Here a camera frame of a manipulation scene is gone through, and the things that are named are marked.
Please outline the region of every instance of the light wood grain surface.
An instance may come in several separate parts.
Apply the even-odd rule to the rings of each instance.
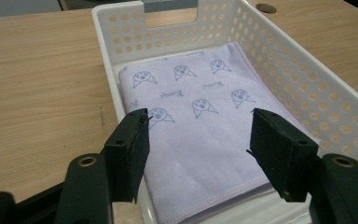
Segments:
[[[358,91],[357,8],[249,2],[275,6],[266,16]],[[0,18],[0,190],[19,202],[62,182],[68,163],[99,152],[116,127],[89,9]],[[143,222],[129,203],[115,204],[115,219]]]

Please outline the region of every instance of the wooden table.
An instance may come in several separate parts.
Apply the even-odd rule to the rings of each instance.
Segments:
[[[251,0],[358,91],[358,9],[341,0]],[[0,190],[17,202],[62,182],[68,163],[99,152],[117,118],[90,10],[0,18]],[[116,223],[142,223],[115,203]]]

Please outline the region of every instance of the white cloth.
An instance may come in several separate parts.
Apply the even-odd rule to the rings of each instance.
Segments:
[[[289,118],[238,43],[119,73],[127,112],[147,107],[145,181],[158,223],[191,222],[271,190],[250,145],[255,107]]]

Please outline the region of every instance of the cartoon print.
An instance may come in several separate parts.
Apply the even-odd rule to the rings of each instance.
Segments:
[[[133,88],[137,87],[139,84],[143,82],[151,82],[157,84],[157,81],[154,79],[154,77],[146,71],[136,73],[133,76]]]
[[[138,104],[138,100],[135,100],[134,102],[130,103],[130,110],[133,110],[134,108],[138,107],[139,104]]]
[[[149,130],[151,130],[157,123],[162,121],[175,123],[171,115],[169,115],[165,109],[155,108],[150,110],[148,114],[151,117],[149,120]]]
[[[215,74],[220,70],[231,72],[231,70],[227,67],[227,65],[225,65],[225,63],[223,63],[223,61],[221,60],[215,60],[211,62],[211,67],[212,67],[213,74]]]
[[[205,100],[205,99],[199,99],[193,102],[192,104],[193,106],[193,112],[194,115],[196,116],[196,119],[203,113],[206,111],[209,112],[213,112],[218,114],[218,112],[216,111],[216,109],[213,107],[213,105],[211,105],[209,103],[209,101]]]
[[[192,71],[190,71],[190,69],[187,66],[184,65],[176,66],[173,71],[175,73],[176,81],[183,76],[196,77],[196,75]]]
[[[254,99],[252,99],[248,93],[244,90],[235,90],[231,93],[231,98],[234,101],[234,105],[235,107],[240,107],[240,105],[242,104],[242,102],[247,101],[247,102],[253,102],[256,103],[256,101]]]

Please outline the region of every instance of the basket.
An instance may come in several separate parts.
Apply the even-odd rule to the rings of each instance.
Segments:
[[[237,41],[270,91],[321,139],[320,156],[358,160],[358,93],[246,1],[199,0],[193,22],[157,28],[145,25],[141,1],[99,6],[92,17],[118,120],[125,111],[117,75],[125,66]],[[145,223],[156,223],[145,182],[139,202]],[[310,217],[306,203],[285,203],[268,194],[202,222],[310,223]]]

